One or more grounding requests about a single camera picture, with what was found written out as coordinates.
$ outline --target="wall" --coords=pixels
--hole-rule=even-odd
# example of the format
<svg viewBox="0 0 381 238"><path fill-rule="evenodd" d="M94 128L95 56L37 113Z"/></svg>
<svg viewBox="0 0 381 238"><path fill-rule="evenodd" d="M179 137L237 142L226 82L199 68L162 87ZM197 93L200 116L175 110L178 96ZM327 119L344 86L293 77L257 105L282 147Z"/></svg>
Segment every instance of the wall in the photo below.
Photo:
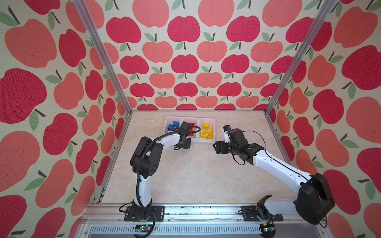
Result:
<svg viewBox="0 0 381 238"><path fill-rule="evenodd" d="M335 238L381 237L381 2L341 2L323 24L329 43L303 57L307 75L287 84L274 125L292 165L328 179Z"/></svg>
<svg viewBox="0 0 381 238"><path fill-rule="evenodd" d="M0 237L72 237L125 112L72 25L73 2L1 1L0 11Z"/></svg>
<svg viewBox="0 0 381 238"><path fill-rule="evenodd" d="M265 109L321 5L310 0L97 2L105 10L99 35L119 56L110 58L134 110ZM314 48L327 42L315 42ZM305 73L302 63L296 80Z"/></svg>

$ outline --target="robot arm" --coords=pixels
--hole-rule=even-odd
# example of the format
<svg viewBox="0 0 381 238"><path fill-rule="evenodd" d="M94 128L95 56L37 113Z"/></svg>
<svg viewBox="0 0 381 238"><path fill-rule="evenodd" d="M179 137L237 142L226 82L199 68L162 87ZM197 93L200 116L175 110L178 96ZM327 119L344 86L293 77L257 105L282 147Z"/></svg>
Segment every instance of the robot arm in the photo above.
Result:
<svg viewBox="0 0 381 238"><path fill-rule="evenodd" d="M224 127L225 141L217 141L213 146L216 153L231 153L242 160L256 165L289 186L297 196L274 198L268 195L257 203L262 210L262 219L269 214L300 215L307 222L317 225L335 206L327 179L317 173L311 175L301 171L267 152L262 146L249 144L240 129Z"/></svg>

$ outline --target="apple stem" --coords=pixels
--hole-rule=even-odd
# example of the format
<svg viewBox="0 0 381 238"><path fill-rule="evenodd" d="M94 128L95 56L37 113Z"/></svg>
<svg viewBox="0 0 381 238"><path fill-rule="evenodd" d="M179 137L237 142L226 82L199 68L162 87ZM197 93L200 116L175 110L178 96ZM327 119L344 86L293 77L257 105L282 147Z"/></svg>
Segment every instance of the apple stem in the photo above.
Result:
<svg viewBox="0 0 381 238"><path fill-rule="evenodd" d="M61 75L59 75L58 70L56 69L56 74L58 75L59 79L62 81Z"/></svg>
<svg viewBox="0 0 381 238"><path fill-rule="evenodd" d="M370 1L370 3L368 4L367 8L365 10L368 10L368 8L370 7L370 5L372 5L374 0Z"/></svg>
<svg viewBox="0 0 381 238"><path fill-rule="evenodd" d="M334 54L335 54L335 51L332 52L332 54L331 54L330 58L328 59L328 61L331 60L331 58L332 58L332 56L333 56Z"/></svg>
<svg viewBox="0 0 381 238"><path fill-rule="evenodd" d="M43 172L41 172L40 170L38 171L38 175L40 175L40 176L46 178L46 175L45 175Z"/></svg>
<svg viewBox="0 0 381 238"><path fill-rule="evenodd" d="M349 82L347 85L345 85L342 89L346 89L352 82Z"/></svg>
<svg viewBox="0 0 381 238"><path fill-rule="evenodd" d="M42 117L46 117L46 115L45 114L43 114L42 112L40 112L39 110L37 110L37 109L34 109L35 111L36 111L36 113L38 113L40 116L42 116Z"/></svg>
<svg viewBox="0 0 381 238"><path fill-rule="evenodd" d="M9 11L9 13L11 13L12 17L15 19L15 21L17 22L17 24L20 25L19 20L17 19L16 15L13 13L13 11L12 11L12 9L11 9L11 7L10 7L9 5L8 5L8 11Z"/></svg>
<svg viewBox="0 0 381 238"><path fill-rule="evenodd" d="M57 19L56 15L54 15L54 12L52 11L51 13L53 14L53 16L54 16L54 18L56 19L56 21L58 22L58 24L61 24L61 23L59 22L59 20Z"/></svg>
<svg viewBox="0 0 381 238"><path fill-rule="evenodd" d="M345 138L347 138L348 134L346 133L341 139L340 141L343 141Z"/></svg>

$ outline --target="red apple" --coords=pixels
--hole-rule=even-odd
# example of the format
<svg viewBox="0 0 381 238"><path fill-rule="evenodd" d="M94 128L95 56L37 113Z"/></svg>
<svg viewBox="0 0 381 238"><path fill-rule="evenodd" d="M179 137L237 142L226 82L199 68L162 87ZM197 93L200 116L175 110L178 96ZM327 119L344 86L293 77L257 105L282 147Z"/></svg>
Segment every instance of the red apple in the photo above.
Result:
<svg viewBox="0 0 381 238"><path fill-rule="evenodd" d="M235 110L234 104L220 104L217 107L215 107L215 110Z"/></svg>
<svg viewBox="0 0 381 238"><path fill-rule="evenodd" d="M336 97L335 91L326 89L319 92L312 103L323 121L328 124L337 123L344 115L344 104L341 98Z"/></svg>
<svg viewBox="0 0 381 238"><path fill-rule="evenodd" d="M7 124L24 121L47 96L44 83L23 69L7 70L0 88L0 121Z"/></svg>
<svg viewBox="0 0 381 238"><path fill-rule="evenodd" d="M195 42L200 32L200 25L193 16L177 16L168 23L168 36L174 42Z"/></svg>
<svg viewBox="0 0 381 238"><path fill-rule="evenodd" d="M286 40L290 43L302 42L310 29L314 19L305 17L294 22L286 33ZM329 42L332 36L332 26L330 22L324 22L318 31L315 39L311 43L311 47L315 51L322 50Z"/></svg>
<svg viewBox="0 0 381 238"><path fill-rule="evenodd" d="M106 31L110 39L116 43L138 43L142 33L133 19L128 17L111 18L106 24Z"/></svg>
<svg viewBox="0 0 381 238"><path fill-rule="evenodd" d="M146 74L149 70L146 60L139 55L123 57L120 60L120 68L128 74Z"/></svg>
<svg viewBox="0 0 381 238"><path fill-rule="evenodd" d="M381 80L375 75L381 74L381 53L373 45L364 46L353 52L343 64L341 72L344 77L362 90L372 90L381 85Z"/></svg>
<svg viewBox="0 0 381 238"><path fill-rule="evenodd" d="M153 97L155 94L154 89L147 83L135 83L130 87L130 93L135 97Z"/></svg>
<svg viewBox="0 0 381 238"><path fill-rule="evenodd" d="M81 37L72 29L68 29L66 34L61 34L58 43L59 52L62 59L71 67L75 67L86 57L86 48Z"/></svg>
<svg viewBox="0 0 381 238"><path fill-rule="evenodd" d="M270 83L261 89L261 95L264 97L271 97L274 95L275 90L277 90L277 83Z"/></svg>
<svg viewBox="0 0 381 238"><path fill-rule="evenodd" d="M171 68L176 73L195 73L199 69L199 62L193 55L179 55L172 59Z"/></svg>
<svg viewBox="0 0 381 238"><path fill-rule="evenodd" d="M227 27L226 36L232 42L252 42L257 38L261 24L256 16L239 16L232 20Z"/></svg>
<svg viewBox="0 0 381 238"><path fill-rule="evenodd" d="M314 128L309 124L305 117L298 117L294 121L294 132L298 135L300 143L309 146L314 141Z"/></svg>
<svg viewBox="0 0 381 238"><path fill-rule="evenodd" d="M238 96L242 91L241 84L235 83L224 83L221 84L217 89L217 94L220 96Z"/></svg>
<svg viewBox="0 0 381 238"><path fill-rule="evenodd" d="M224 59L221 70L225 73L243 73L249 68L249 58L247 55L232 54Z"/></svg>
<svg viewBox="0 0 381 238"><path fill-rule="evenodd" d="M86 77L85 81L85 91L87 96L91 100L96 100L98 98L99 92L101 92L102 89L103 80L101 75L97 71L92 70L90 75Z"/></svg>

